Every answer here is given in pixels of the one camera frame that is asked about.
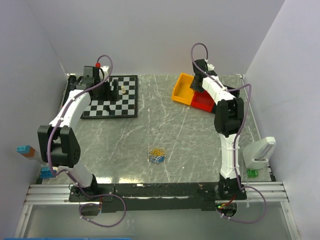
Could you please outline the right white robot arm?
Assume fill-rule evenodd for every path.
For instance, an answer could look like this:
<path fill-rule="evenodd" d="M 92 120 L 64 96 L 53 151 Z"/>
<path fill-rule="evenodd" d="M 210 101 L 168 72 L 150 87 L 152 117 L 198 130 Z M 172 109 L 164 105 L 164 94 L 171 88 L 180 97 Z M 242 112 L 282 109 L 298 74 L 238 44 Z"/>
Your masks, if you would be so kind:
<path fill-rule="evenodd" d="M 227 200 L 241 191 L 237 134 L 244 120 L 244 101 L 229 92 L 207 60 L 195 60 L 192 66 L 194 77 L 190 88 L 207 92 L 215 105 L 214 128 L 220 137 L 222 156 L 218 193 Z"/>

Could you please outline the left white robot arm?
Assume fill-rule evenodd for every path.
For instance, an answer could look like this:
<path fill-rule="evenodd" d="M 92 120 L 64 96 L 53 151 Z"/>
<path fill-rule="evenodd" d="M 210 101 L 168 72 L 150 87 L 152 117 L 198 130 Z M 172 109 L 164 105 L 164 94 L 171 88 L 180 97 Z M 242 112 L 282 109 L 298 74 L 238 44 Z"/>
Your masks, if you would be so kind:
<path fill-rule="evenodd" d="M 74 128 L 93 97 L 98 100 L 115 99 L 116 92 L 109 80 L 112 70 L 112 66 L 99 63 L 85 66 L 82 77 L 71 84 L 67 100 L 57 116 L 37 131 L 41 160 L 48 164 L 55 177 L 66 173 L 87 201 L 98 197 L 99 188 L 95 175 L 80 161 L 81 147 Z"/>

